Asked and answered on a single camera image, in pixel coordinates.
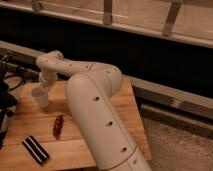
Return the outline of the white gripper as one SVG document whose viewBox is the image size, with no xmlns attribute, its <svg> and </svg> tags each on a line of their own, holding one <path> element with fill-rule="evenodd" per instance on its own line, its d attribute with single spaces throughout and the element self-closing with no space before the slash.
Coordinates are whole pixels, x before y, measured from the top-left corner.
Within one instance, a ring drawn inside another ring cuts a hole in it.
<svg viewBox="0 0 213 171">
<path fill-rule="evenodd" d="M 57 78 L 58 76 L 56 72 L 50 70 L 42 70 L 39 73 L 39 81 L 40 85 L 42 86 L 42 91 L 48 94 L 51 91 L 52 86 L 57 81 Z"/>
</svg>

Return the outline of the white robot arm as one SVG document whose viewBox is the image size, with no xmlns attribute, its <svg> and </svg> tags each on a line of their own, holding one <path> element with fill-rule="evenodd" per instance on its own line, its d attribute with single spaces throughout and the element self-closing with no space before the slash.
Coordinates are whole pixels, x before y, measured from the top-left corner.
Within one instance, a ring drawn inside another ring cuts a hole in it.
<svg viewBox="0 0 213 171">
<path fill-rule="evenodd" d="M 101 171 L 152 171 L 110 101 L 123 81 L 118 67 L 69 60 L 59 51 L 38 56 L 36 65 L 40 86 L 46 91 L 54 86 L 58 74 L 69 77 L 68 108 Z"/>
</svg>

